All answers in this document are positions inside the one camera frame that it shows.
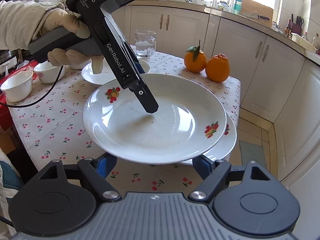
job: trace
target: orange fruit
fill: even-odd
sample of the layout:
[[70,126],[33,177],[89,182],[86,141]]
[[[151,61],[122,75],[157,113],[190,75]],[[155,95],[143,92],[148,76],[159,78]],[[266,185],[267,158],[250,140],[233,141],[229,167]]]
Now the orange fruit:
[[198,47],[192,46],[187,50],[184,56],[184,65],[187,70],[194,73],[199,73],[204,70],[207,65],[207,59],[203,51],[200,50],[200,41]]
[[207,62],[205,73],[212,81],[219,83],[225,81],[230,74],[228,58],[223,54],[213,56]]

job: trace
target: table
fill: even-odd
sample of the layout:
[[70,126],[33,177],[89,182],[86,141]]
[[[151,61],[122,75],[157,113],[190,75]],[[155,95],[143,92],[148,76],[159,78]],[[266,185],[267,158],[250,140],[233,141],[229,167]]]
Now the table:
[[[238,122],[240,82],[229,77],[223,83],[210,81],[205,72],[189,72],[182,58],[156,52],[146,61],[151,73],[181,76],[208,88],[222,102],[235,125]],[[33,81],[31,94],[19,102],[34,102],[48,91],[52,84]],[[104,151],[87,135],[82,110],[95,87],[86,82],[81,71],[71,68],[58,81],[52,92],[37,105],[10,108],[18,134],[38,170],[50,160],[61,159],[73,164],[85,157],[97,158]],[[145,165],[118,158],[117,165],[107,180],[121,193],[126,191],[181,191],[188,194],[202,179],[192,166],[183,164]]]

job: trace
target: cutting board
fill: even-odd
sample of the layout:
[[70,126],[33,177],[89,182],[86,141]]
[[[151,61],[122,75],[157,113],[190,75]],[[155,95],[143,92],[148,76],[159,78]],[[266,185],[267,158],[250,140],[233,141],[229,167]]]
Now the cutting board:
[[[272,25],[272,16],[273,16],[273,9],[265,6],[261,3],[255,2],[253,0],[242,0],[241,2],[241,10],[240,14],[242,13],[249,13],[250,15],[253,12],[259,12],[261,16],[268,17],[270,20],[263,20],[261,19],[261,23],[265,26],[271,28]],[[259,22],[259,19],[251,18],[252,20]]]

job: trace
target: white sleeve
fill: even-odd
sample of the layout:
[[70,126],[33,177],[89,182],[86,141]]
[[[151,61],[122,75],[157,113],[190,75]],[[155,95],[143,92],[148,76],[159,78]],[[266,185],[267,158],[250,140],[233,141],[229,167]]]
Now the white sleeve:
[[62,3],[0,1],[0,49],[28,49],[32,36],[48,10]]

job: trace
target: white plate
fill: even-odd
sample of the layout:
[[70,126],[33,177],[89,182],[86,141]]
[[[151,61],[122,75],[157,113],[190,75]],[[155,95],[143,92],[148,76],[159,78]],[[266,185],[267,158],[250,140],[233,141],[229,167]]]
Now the white plate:
[[[220,160],[226,157],[235,147],[237,142],[237,131],[236,126],[233,123],[230,115],[227,115],[227,127],[225,130],[224,135],[222,136],[221,140],[212,147],[211,150],[204,153],[204,156],[208,157],[210,160]],[[192,165],[192,159],[181,162],[182,164]]]
[[[150,65],[147,62],[143,61],[142,59],[138,59],[138,60],[143,70],[145,71],[145,73],[149,73]],[[84,80],[88,81],[90,84],[92,84],[95,87],[99,87],[101,85],[104,85],[105,83],[108,83],[111,80],[116,79],[108,62],[105,59],[103,59],[102,73],[93,74],[91,62],[90,62],[82,69],[81,75],[84,78]]]
[[[129,89],[117,80],[88,98],[83,121],[91,139],[119,158],[145,164],[177,163],[210,150],[223,136],[225,110],[209,90],[177,76],[142,74],[159,109],[145,112]],[[217,130],[204,133],[218,122]]]

